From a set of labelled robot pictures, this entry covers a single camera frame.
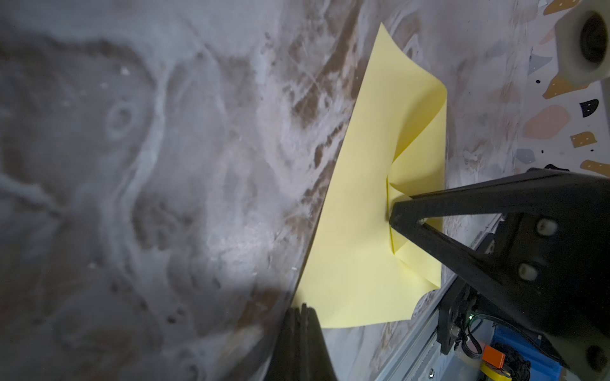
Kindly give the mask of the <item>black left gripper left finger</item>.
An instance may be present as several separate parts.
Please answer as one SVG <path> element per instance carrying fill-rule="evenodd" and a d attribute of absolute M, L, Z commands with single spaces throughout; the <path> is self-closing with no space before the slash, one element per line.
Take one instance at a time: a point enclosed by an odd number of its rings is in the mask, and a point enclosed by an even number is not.
<path fill-rule="evenodd" d="M 290 308 L 286 312 L 264 381 L 299 379 L 300 319 L 299 308 Z"/>

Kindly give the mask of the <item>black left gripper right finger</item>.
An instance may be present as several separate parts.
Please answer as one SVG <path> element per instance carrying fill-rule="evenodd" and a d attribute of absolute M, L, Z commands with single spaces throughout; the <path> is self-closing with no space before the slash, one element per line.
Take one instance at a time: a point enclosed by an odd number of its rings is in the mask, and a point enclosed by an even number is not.
<path fill-rule="evenodd" d="M 337 381 L 315 309 L 301 306 L 301 379 Z"/>

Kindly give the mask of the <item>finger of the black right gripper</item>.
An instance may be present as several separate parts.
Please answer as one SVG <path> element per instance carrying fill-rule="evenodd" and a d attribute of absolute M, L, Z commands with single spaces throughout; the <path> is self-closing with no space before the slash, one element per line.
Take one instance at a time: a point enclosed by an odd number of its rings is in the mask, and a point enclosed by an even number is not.
<path fill-rule="evenodd" d="M 492 252 L 429 225 L 435 217 L 500 214 Z M 580 379 L 609 378 L 609 181 L 532 169 L 415 195 L 392 206 L 391 227 L 545 336 Z"/>

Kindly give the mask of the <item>yellow square paper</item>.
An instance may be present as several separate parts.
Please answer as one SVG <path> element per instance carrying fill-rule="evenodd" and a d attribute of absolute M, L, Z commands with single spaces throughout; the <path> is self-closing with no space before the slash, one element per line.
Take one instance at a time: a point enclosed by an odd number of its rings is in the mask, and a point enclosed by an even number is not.
<path fill-rule="evenodd" d="M 389 216 L 445 187 L 446 103 L 446 87 L 381 27 L 293 301 L 322 328 L 408 320 L 441 287 L 440 262 Z"/>

